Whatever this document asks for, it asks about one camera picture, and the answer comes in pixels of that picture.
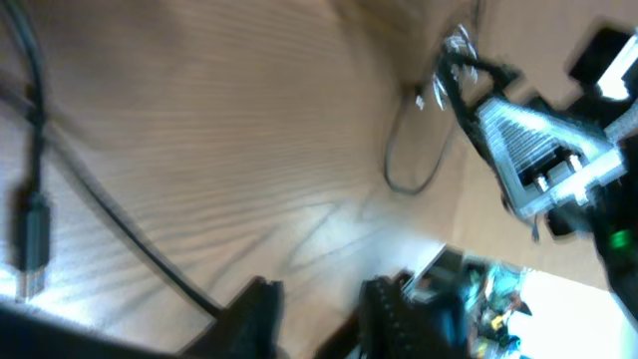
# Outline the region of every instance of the black wire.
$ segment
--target black wire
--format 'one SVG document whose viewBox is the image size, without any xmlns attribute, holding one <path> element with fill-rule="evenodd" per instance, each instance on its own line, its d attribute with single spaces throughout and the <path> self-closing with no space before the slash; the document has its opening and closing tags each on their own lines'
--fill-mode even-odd
<svg viewBox="0 0 638 359">
<path fill-rule="evenodd" d="M 52 129 L 47 130 L 47 136 L 45 137 L 44 125 L 46 124 L 47 117 L 42 80 L 42 57 L 39 47 L 22 7 L 15 0 L 3 0 L 2 4 L 7 10 L 15 28 L 18 43 L 26 54 L 31 77 L 31 89 L 29 89 L 28 100 L 21 99 L 8 89 L 2 89 L 0 93 L 8 95 L 8 105 L 20 115 L 26 115 L 26 120 L 33 126 L 34 148 L 32 149 L 31 160 L 32 176 L 34 177 L 31 178 L 33 181 L 31 185 L 34 187 L 32 187 L 32 189 L 39 190 L 41 187 L 41 157 L 46 143 L 69 169 L 69 173 L 76 179 L 82 189 L 96 202 L 104 214 L 126 235 L 140 252 L 143 253 L 167 279 L 190 298 L 190 300 L 212 317 L 217 317 L 223 310 L 222 307 L 210 300 L 201 289 L 182 277 L 179 270 L 152 245 L 142 230 L 136 226 L 135 222 L 104 190 L 87 167 L 80 161 L 78 156 L 64 144 L 63 138 L 58 136 Z"/>
<path fill-rule="evenodd" d="M 30 88 L 27 96 L 32 102 L 31 113 L 28 114 L 33 124 L 30 154 L 30 190 L 40 191 L 42 185 L 42 154 L 44 152 L 44 129 L 47 123 L 45 111 L 44 86 L 42 81 L 42 55 L 29 19 L 16 0 L 3 0 L 2 5 L 9 16 L 10 24 L 17 36 L 18 45 L 26 57 Z"/>
<path fill-rule="evenodd" d="M 470 23 L 475 36 L 478 37 L 480 20 L 481 20 L 482 12 L 484 11 L 483 0 L 475 0 L 474 3 L 471 4 L 470 11 L 471 11 Z M 430 89 L 432 87 L 432 84 L 429 81 L 426 81 L 425 84 L 427 84 L 427 86 L 423 87 L 423 89 L 426 89 L 426 88 Z M 420 185 L 414 188 L 407 188 L 407 187 L 403 187 L 401 185 L 396 184 L 392 180 L 392 177 L 390 176 L 390 161 L 391 161 L 392 153 L 394 152 L 397 136 L 399 134 L 399 129 L 401 128 L 401 125 L 403 124 L 404 113 L 406 112 L 408 106 L 410 106 L 411 103 L 413 106 L 415 105 L 415 101 L 413 100 L 416 100 L 416 99 L 411 96 L 404 97 L 401 103 L 401 106 L 399 107 L 397 117 L 395 118 L 395 121 L 392 125 L 392 129 L 390 130 L 390 133 L 388 134 L 388 140 L 386 141 L 386 149 L 384 152 L 384 160 L 383 160 L 383 178 L 384 180 L 386 180 L 386 183 L 388 184 L 390 189 L 397 193 L 402 193 L 407 195 L 417 195 L 423 192 L 424 190 L 426 190 L 426 188 L 428 188 L 428 186 L 432 183 L 435 176 L 439 172 L 441 164 L 443 163 L 443 159 L 445 158 L 445 154 L 448 151 L 448 147 L 450 143 L 452 142 L 452 138 L 454 137 L 453 136 L 454 125 L 453 125 L 450 128 L 450 131 L 448 132 L 446 141 L 444 142 L 443 148 L 441 149 L 441 152 L 439 153 L 439 157 L 437 158 L 437 162 L 435 163 L 434 168 L 432 169 L 428 177 Z"/>
<path fill-rule="evenodd" d="M 424 191 L 432 183 L 435 176 L 439 172 L 439 168 L 441 167 L 441 164 L 443 163 L 443 159 L 445 158 L 445 154 L 448 150 L 448 147 L 450 143 L 452 142 L 453 133 L 454 133 L 454 125 L 450 128 L 450 131 L 446 137 L 446 141 L 443 145 L 443 148 L 441 149 L 439 157 L 437 158 L 437 162 L 434 168 L 432 169 L 432 171 L 430 172 L 430 174 L 428 175 L 428 177 L 426 178 L 426 180 L 424 180 L 420 185 L 414 188 L 407 188 L 407 187 L 403 187 L 401 185 L 396 184 L 390 176 L 390 161 L 391 161 L 392 153 L 394 152 L 395 144 L 397 142 L 399 129 L 401 128 L 401 124 L 403 123 L 403 120 L 405 117 L 404 113 L 406 112 L 408 106 L 410 106 L 411 104 L 410 100 L 411 100 L 410 97 L 406 97 L 403 100 L 401 106 L 399 107 L 399 111 L 397 112 L 397 117 L 395 118 L 394 124 L 392 125 L 392 129 L 390 130 L 390 134 L 388 135 L 388 141 L 386 142 L 386 150 L 384 153 L 384 160 L 383 160 L 383 178 L 386 180 L 386 183 L 388 184 L 391 190 L 397 193 L 402 193 L 407 195 L 417 195 L 421 193 L 422 191 Z"/>
<path fill-rule="evenodd" d="M 146 238 L 142 230 L 120 205 L 113 200 L 91 172 L 89 172 L 89 169 L 87 169 L 69 147 L 64 145 L 61 137 L 56 136 L 53 131 L 49 131 L 48 134 L 47 144 L 49 148 L 58 156 L 64 166 L 69 169 L 69 173 L 73 175 L 78 184 L 91 199 L 95 201 L 104 214 L 106 214 L 146 258 L 148 258 L 167 279 L 190 298 L 190 300 L 212 317 L 217 317 L 223 310 L 222 307 L 210 300 L 194 283 L 188 282 L 187 279 L 182 277 L 179 270 Z"/>
</svg>

